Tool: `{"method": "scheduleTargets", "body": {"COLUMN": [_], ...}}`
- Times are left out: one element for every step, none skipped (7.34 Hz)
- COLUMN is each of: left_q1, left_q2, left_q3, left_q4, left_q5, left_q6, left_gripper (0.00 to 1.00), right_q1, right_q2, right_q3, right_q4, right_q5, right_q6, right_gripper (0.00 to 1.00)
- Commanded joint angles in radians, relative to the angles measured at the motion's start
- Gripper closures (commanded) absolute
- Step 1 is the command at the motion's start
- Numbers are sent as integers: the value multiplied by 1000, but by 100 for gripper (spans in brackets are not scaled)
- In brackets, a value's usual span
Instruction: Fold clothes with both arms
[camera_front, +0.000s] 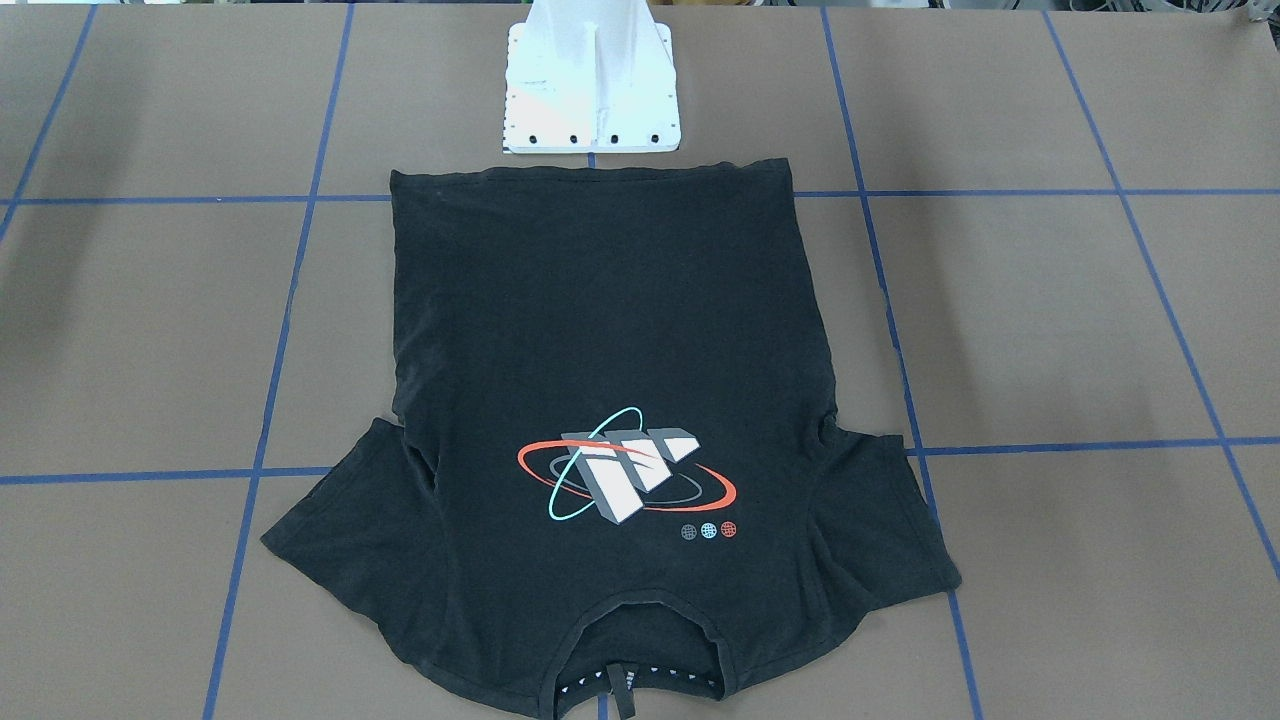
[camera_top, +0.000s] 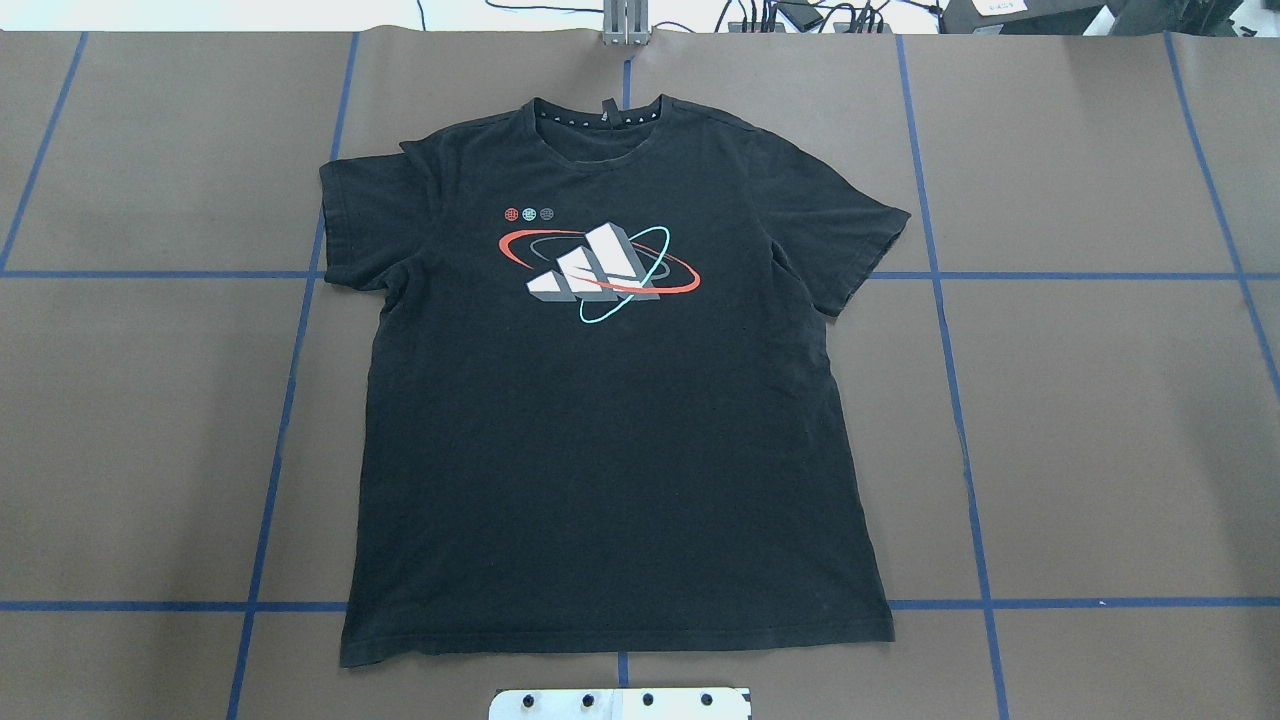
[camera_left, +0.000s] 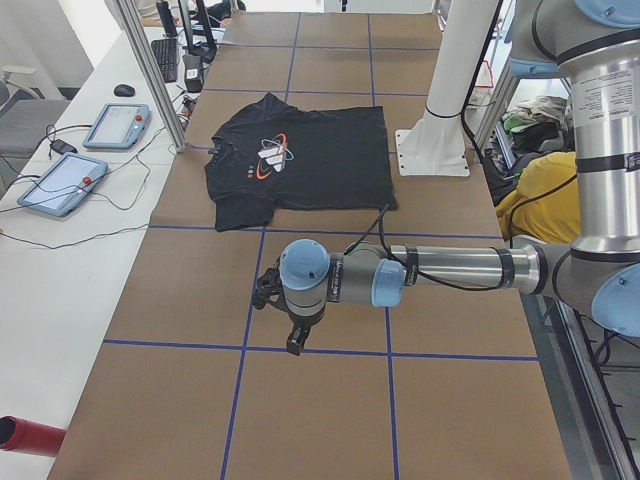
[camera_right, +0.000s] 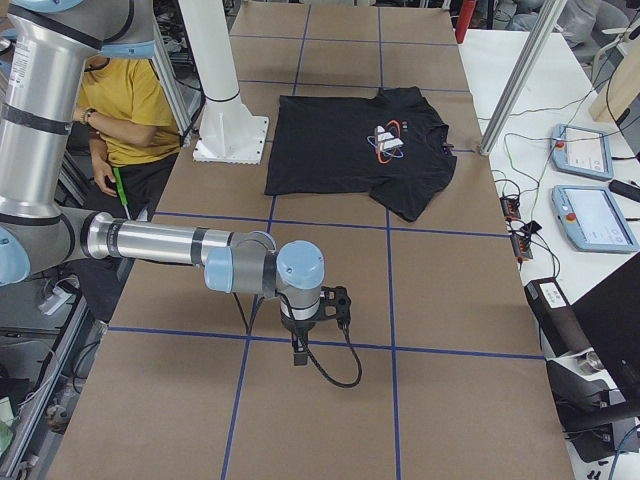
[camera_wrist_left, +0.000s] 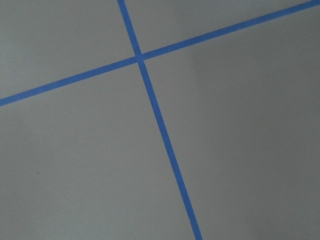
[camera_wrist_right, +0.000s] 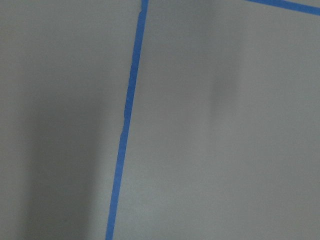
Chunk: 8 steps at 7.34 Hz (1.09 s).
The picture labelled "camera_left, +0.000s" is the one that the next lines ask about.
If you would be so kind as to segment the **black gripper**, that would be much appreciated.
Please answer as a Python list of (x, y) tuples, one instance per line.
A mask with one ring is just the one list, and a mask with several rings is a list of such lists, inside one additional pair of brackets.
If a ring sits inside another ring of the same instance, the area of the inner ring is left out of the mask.
[(300, 356), (304, 351), (309, 329), (318, 324), (324, 316), (326, 301), (321, 300), (311, 305), (298, 305), (286, 299), (285, 305), (294, 325), (286, 340), (286, 351), (292, 355)]

